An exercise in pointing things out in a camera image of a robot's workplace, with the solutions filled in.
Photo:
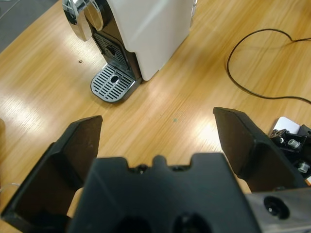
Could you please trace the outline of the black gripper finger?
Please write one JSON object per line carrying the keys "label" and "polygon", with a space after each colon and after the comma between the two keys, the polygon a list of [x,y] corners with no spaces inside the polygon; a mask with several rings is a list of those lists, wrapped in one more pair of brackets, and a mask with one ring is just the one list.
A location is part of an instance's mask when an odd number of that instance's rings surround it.
{"label": "black gripper finger", "polygon": [[97,157],[102,121],[92,116],[72,122],[27,175],[1,219],[23,233],[64,233],[72,199]]}
{"label": "black gripper finger", "polygon": [[252,192],[305,188],[301,173],[285,153],[244,112],[215,107],[221,147]]}

